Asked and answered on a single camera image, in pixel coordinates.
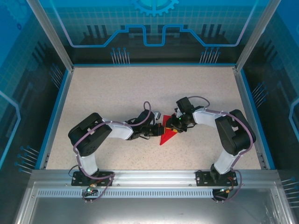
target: gear logo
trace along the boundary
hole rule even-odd
[[[132,0],[135,5],[135,9],[139,9],[140,13],[146,13],[147,16],[150,14],[160,16],[163,13],[168,13],[169,9],[174,9],[174,5],[178,4],[178,0]]]
[[[18,23],[25,19],[27,15],[27,3],[26,0],[0,0],[0,6],[6,6],[10,15]]]

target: speckled tabletop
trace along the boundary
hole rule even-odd
[[[152,111],[171,115],[177,100],[193,95],[208,98],[210,109],[240,109],[244,113],[232,68],[76,68],[47,169],[70,169],[77,164],[67,135],[91,113],[125,121],[138,116],[147,100]],[[190,101],[194,106],[205,105],[199,99]],[[223,149],[217,130],[205,125],[177,134],[162,146],[159,142],[160,137],[133,141],[106,139],[95,152],[98,167],[114,170],[209,169]],[[235,167],[260,169],[255,149],[245,154]]]

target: blue wall panel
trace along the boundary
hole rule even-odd
[[[0,223],[4,224],[13,223],[18,211],[65,67],[25,0],[0,1],[0,21]]]
[[[74,63],[235,63],[268,0],[41,3]]]
[[[297,178],[299,178],[298,7],[298,1],[281,1],[244,66],[274,164],[279,170],[290,170],[297,175]]]

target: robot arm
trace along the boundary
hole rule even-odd
[[[250,138],[237,121],[225,114],[215,113],[202,106],[194,108],[187,97],[177,101],[177,114],[173,115],[166,123],[167,128],[176,129],[178,132],[187,131],[196,124],[204,124],[215,127],[223,146],[223,151],[218,160],[211,166],[211,177],[214,182],[231,170],[242,152],[250,147]],[[239,110],[233,110],[231,115],[238,118],[250,131],[253,142],[256,136],[249,126],[247,120]]]
[[[124,122],[124,124],[138,124],[147,117],[148,113],[149,110],[144,110],[138,118],[131,119]],[[133,140],[142,137],[141,135],[147,137],[162,135],[164,133],[164,128],[161,124],[156,124],[156,120],[159,120],[160,116],[161,114],[159,112],[150,112],[149,118],[138,126],[130,127],[121,124],[108,123],[96,129],[77,146],[77,150],[79,151],[78,158],[84,171],[88,175],[96,175],[98,166],[96,164],[94,152],[106,138]],[[98,113],[89,115],[70,130],[68,136],[72,145],[75,145],[75,143],[92,128],[105,121],[107,120],[103,119]]]

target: red object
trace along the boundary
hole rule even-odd
[[[164,115],[163,116],[163,127],[166,125],[166,121],[171,118],[171,116]],[[169,139],[171,139],[177,132],[172,131],[171,129],[165,129],[165,133],[161,135],[160,145],[163,145]]]

